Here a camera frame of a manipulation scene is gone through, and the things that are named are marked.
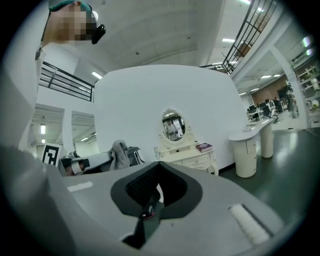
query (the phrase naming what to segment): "black baseboard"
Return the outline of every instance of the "black baseboard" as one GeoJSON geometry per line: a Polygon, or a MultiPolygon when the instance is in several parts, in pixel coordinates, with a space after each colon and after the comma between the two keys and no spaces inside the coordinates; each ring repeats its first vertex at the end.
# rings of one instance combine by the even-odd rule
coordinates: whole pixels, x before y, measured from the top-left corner
{"type": "Polygon", "coordinates": [[[228,165],[228,166],[226,166],[226,167],[224,167],[224,168],[219,169],[219,175],[224,173],[224,172],[226,172],[226,171],[229,171],[229,170],[231,170],[233,168],[236,168],[236,163],[235,162],[230,164],[230,165],[228,165]]]}

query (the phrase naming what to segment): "curved white counter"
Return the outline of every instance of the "curved white counter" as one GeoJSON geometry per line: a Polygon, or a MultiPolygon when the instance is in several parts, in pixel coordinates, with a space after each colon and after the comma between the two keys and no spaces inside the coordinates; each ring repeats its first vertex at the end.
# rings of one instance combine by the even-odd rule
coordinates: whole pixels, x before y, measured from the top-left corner
{"type": "Polygon", "coordinates": [[[262,120],[249,131],[239,131],[229,136],[233,141],[233,154],[236,174],[242,178],[251,177],[256,173],[257,152],[256,135],[260,133],[261,156],[271,158],[274,154],[274,137],[271,128],[272,119],[262,120]]]}

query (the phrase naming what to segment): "brown wall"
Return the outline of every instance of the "brown wall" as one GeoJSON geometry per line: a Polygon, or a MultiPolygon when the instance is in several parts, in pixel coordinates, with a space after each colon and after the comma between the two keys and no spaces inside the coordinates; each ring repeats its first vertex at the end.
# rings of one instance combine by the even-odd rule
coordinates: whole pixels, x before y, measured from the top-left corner
{"type": "Polygon", "coordinates": [[[254,105],[258,105],[260,102],[263,102],[266,99],[273,100],[275,97],[279,98],[278,90],[282,87],[286,87],[287,76],[283,75],[278,80],[270,83],[268,86],[258,90],[252,94],[254,105]]]}

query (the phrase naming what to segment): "cylindrical desk base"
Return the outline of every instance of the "cylindrical desk base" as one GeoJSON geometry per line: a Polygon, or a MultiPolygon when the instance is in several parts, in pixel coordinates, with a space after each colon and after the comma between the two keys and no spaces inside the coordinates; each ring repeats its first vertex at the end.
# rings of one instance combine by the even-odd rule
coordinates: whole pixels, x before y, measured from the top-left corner
{"type": "Polygon", "coordinates": [[[267,125],[260,131],[261,138],[261,156],[271,158],[274,155],[274,135],[271,124],[267,125]]]}
{"type": "Polygon", "coordinates": [[[233,142],[235,172],[241,178],[249,178],[256,173],[256,138],[233,142]]]}

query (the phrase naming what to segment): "white partition wall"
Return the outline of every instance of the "white partition wall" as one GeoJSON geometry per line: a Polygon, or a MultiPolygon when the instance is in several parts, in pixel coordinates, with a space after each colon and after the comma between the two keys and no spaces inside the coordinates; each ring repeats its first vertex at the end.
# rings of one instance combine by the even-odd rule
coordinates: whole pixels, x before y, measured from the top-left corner
{"type": "Polygon", "coordinates": [[[94,92],[101,152],[125,140],[152,161],[162,114],[171,108],[183,115],[199,142],[214,146],[220,169],[234,163],[228,136],[245,126],[247,117],[227,74],[182,65],[138,66],[109,72],[94,92]]]}

